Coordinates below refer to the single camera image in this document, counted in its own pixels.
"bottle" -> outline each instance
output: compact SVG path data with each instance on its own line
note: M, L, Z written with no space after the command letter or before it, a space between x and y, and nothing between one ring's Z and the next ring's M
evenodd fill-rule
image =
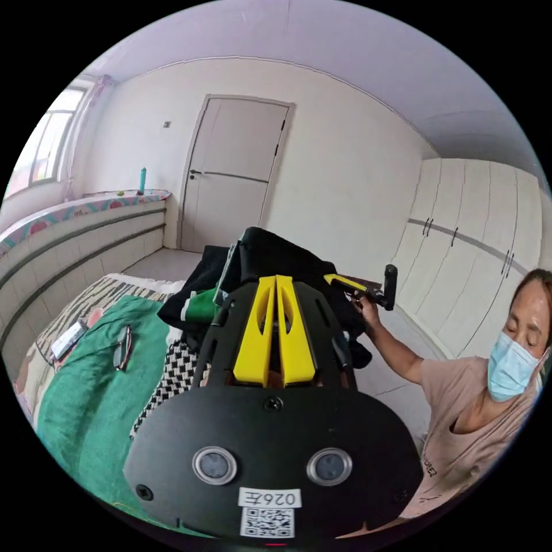
M140 171L140 188L137 192L138 196L143 196L145 190L145 167Z

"green towel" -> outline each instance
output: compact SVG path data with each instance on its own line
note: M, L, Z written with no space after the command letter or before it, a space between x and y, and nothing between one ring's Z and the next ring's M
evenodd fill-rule
M159 302L134 296L113 305L82 336L54 376L37 421L39 438L79 485L151 522L122 469L132 425L163 374L168 326L157 316L159 308ZM131 355L126 371L116 371L113 353L126 324L131 326Z
M181 312L181 320L187 322L212 322L219 307L214 304L214 296L217 288L207 291L192 292L190 298L184 303Z

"ceiling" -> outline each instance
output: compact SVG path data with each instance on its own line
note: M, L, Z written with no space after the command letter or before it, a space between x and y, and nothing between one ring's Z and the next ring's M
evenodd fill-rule
M432 38L377 11L339 0L217 0L140 29L85 71L125 81L172 63L240 56L331 74L390 106L442 157L543 169L493 90Z

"woman's hair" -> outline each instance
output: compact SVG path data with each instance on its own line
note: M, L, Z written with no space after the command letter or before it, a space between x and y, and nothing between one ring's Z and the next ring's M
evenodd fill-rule
M516 289L516 292L513 294L512 302L510 303L510 310L512 310L513 302L516 300L516 297L519 295L519 292L530 282L537 280L539 281L545 291L546 297L548 299L548 307L550 312L550 324L548 330L548 338L546 339L546 348L552 346L552 272L545 269L533 269L531 272L527 273L525 278L521 281L519 286Z

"woman's hand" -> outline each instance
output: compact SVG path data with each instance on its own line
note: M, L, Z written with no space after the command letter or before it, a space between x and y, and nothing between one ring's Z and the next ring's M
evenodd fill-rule
M355 309L362 315L369 328L376 328L381 324L378 313L378 305L369 301L366 296L361 296L352 302Z

